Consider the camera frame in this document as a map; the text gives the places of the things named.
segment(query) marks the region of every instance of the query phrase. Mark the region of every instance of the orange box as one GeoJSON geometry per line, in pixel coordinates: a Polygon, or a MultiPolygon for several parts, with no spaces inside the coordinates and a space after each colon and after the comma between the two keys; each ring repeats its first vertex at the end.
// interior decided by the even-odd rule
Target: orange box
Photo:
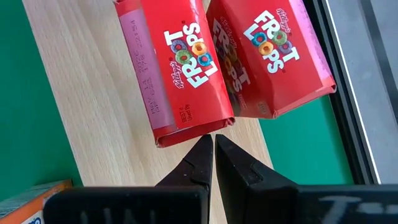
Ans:
{"type": "Polygon", "coordinates": [[[72,187],[71,180],[36,185],[0,202],[0,224],[41,224],[44,203],[57,192],[72,187]]]}

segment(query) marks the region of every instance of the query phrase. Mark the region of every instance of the red cereal box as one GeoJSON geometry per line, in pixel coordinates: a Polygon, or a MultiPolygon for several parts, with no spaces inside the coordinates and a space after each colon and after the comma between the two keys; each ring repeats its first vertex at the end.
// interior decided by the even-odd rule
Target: red cereal box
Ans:
{"type": "Polygon", "coordinates": [[[212,0],[207,19],[235,116],[276,118],[335,92],[302,0],[212,0]]]}
{"type": "Polygon", "coordinates": [[[201,0],[115,6],[158,147],[234,123],[201,0]]]}

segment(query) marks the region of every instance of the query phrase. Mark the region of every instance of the froot loops logo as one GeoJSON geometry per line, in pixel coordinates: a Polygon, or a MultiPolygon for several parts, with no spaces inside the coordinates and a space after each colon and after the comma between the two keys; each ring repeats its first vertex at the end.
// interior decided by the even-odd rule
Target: froot loops logo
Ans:
{"type": "Polygon", "coordinates": [[[284,63],[293,58],[300,59],[296,47],[288,40],[286,32],[280,30],[280,24],[267,10],[255,18],[254,24],[244,32],[244,35],[258,48],[264,60],[271,61],[267,66],[269,73],[283,69],[284,63]],[[255,32],[260,27],[259,24],[262,24],[261,29],[264,32],[255,32]]]}
{"type": "Polygon", "coordinates": [[[196,22],[189,26],[184,25],[182,31],[173,34],[169,31],[164,32],[166,44],[175,54],[175,61],[182,65],[182,73],[194,88],[207,82],[209,76],[218,71],[203,38],[198,37],[199,34],[200,26],[196,22]],[[201,66],[206,67],[205,74],[201,66]]]}

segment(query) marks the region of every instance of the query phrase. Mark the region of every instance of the black metal frame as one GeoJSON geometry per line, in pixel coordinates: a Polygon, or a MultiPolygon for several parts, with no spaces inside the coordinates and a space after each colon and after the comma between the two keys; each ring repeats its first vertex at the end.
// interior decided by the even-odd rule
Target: black metal frame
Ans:
{"type": "Polygon", "coordinates": [[[354,183],[377,184],[376,172],[370,166],[369,152],[365,147],[366,139],[361,131],[362,127],[359,126],[359,114],[356,111],[349,76],[345,69],[343,56],[340,53],[326,0],[304,2],[336,81],[337,92],[330,95],[330,101],[354,183]]]}

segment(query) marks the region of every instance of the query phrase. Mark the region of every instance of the colorful cereal loop graphic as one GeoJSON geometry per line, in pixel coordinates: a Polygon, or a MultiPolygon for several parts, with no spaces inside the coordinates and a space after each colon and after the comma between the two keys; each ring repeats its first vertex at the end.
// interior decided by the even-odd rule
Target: colorful cereal loop graphic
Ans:
{"type": "Polygon", "coordinates": [[[282,45],[287,41],[287,34],[281,30],[278,30],[277,32],[274,33],[274,38],[272,38],[272,41],[276,45],[282,45]]]}
{"type": "Polygon", "coordinates": [[[262,44],[264,41],[267,41],[267,36],[263,32],[257,32],[253,37],[254,38],[251,40],[251,42],[256,47],[260,46],[260,44],[262,44]]]}
{"type": "Polygon", "coordinates": [[[186,43],[182,40],[173,40],[172,45],[170,46],[173,53],[177,53],[179,50],[188,50],[186,43]]]}
{"type": "Polygon", "coordinates": [[[291,41],[288,40],[288,41],[286,41],[286,43],[284,43],[284,44],[278,46],[278,49],[279,49],[283,54],[289,54],[289,53],[291,53],[291,51],[292,51],[292,47],[293,47],[293,45],[292,45],[291,41]]]}
{"type": "Polygon", "coordinates": [[[187,50],[179,50],[175,54],[175,60],[182,65],[190,63],[191,58],[192,54],[187,50]]]}
{"type": "Polygon", "coordinates": [[[207,47],[203,42],[196,42],[192,46],[192,52],[197,55],[204,55],[207,51],[207,47]]]}
{"type": "Polygon", "coordinates": [[[259,52],[261,55],[269,55],[269,54],[271,54],[273,49],[274,49],[274,45],[268,41],[265,41],[264,43],[260,44],[260,46],[259,46],[259,52]]]}
{"type": "Polygon", "coordinates": [[[209,53],[205,53],[204,55],[198,57],[198,62],[201,66],[209,66],[210,62],[212,61],[213,59],[209,53]]]}

